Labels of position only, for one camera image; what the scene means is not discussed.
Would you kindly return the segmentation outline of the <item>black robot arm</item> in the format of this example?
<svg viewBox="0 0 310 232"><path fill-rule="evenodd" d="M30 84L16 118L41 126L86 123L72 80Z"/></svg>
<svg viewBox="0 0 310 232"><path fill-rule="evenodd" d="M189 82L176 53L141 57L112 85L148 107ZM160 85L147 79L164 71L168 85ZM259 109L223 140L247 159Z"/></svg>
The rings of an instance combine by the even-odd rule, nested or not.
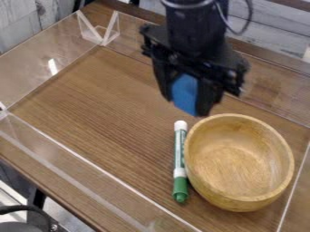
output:
<svg viewBox="0 0 310 232"><path fill-rule="evenodd" d="M160 0L165 24L143 24L141 53L151 59L163 98L207 116L223 95L240 95L250 64L225 40L228 0Z"/></svg>

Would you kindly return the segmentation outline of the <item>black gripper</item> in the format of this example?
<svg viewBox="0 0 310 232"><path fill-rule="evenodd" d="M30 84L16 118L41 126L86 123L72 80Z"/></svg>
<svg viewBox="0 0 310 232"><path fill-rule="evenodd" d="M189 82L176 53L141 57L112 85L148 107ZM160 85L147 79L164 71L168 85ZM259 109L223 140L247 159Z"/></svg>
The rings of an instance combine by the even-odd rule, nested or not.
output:
<svg viewBox="0 0 310 232"><path fill-rule="evenodd" d="M143 54L152 60L163 98L172 100L172 83L179 73L199 79L196 113L208 116L223 92L237 96L248 63L233 52L225 33L240 35L227 21L227 3L165 3L165 23L143 24Z"/></svg>

